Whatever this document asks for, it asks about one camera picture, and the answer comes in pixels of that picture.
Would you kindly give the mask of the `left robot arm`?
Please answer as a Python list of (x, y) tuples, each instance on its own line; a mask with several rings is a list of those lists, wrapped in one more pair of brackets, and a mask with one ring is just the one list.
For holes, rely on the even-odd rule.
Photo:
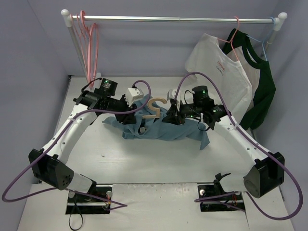
[(74, 99), (70, 116), (56, 135), (43, 148), (33, 149), (28, 156), (37, 179), (58, 190), (78, 191), (85, 202), (94, 200), (96, 182), (76, 173), (66, 163), (75, 144), (99, 115), (112, 113), (121, 122), (135, 122), (131, 111), (137, 108), (136, 102), (143, 99), (143, 92), (132, 86), (118, 100), (114, 98), (116, 88), (116, 82), (105, 78), (94, 91), (82, 88), (80, 96)]

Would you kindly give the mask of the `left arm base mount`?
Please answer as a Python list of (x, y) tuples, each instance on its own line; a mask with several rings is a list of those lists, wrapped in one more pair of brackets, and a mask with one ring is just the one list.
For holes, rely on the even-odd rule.
[[(103, 199), (111, 199), (112, 185), (98, 185), (94, 195)], [(66, 215), (107, 215), (111, 205), (105, 201), (74, 192), (69, 192), (66, 203)]]

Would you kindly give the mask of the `tan wooden hanger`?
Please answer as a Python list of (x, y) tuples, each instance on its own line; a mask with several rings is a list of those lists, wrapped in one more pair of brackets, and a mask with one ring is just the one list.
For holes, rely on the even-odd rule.
[(160, 118), (160, 108), (153, 106), (153, 103), (155, 102), (161, 102), (163, 104), (167, 103), (167, 100), (164, 98), (160, 98), (160, 97), (156, 97), (156, 98), (151, 98), (148, 103), (147, 106), (150, 110), (154, 111), (155, 114), (153, 115), (143, 115), (142, 118), (143, 119), (156, 119), (156, 118)]

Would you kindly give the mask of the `teal blue t shirt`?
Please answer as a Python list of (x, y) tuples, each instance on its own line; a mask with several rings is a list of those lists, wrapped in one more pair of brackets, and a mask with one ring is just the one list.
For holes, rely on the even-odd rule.
[(151, 115), (154, 112), (144, 106), (135, 113), (135, 124), (120, 124), (115, 117), (107, 117), (102, 123), (110, 125), (122, 131), (122, 137), (127, 140), (149, 139), (175, 141), (185, 138), (200, 141), (200, 150), (210, 144), (206, 127), (202, 123), (187, 119), (183, 125), (174, 125), (162, 122), (162, 118), (167, 115), (167, 110), (160, 107), (160, 117), (157, 119), (143, 119), (143, 115)]

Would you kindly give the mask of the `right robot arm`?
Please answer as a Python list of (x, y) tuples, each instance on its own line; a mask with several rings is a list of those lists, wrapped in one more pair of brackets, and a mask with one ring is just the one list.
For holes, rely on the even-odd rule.
[(233, 116), (221, 104), (215, 104), (208, 95), (207, 86), (193, 89), (193, 103), (183, 104), (176, 99), (178, 90), (169, 90), (167, 100), (171, 103), (163, 122), (184, 125), (190, 118), (207, 124), (208, 128), (222, 136), (249, 165), (244, 175), (244, 186), (253, 197), (260, 198), (284, 182), (284, 157), (259, 145), (235, 123)]

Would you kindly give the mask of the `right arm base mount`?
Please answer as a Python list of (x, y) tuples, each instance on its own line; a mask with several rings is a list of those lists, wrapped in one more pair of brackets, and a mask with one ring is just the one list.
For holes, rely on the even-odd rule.
[(245, 212), (243, 196), (240, 192), (224, 192), (215, 184), (197, 185), (201, 212)]

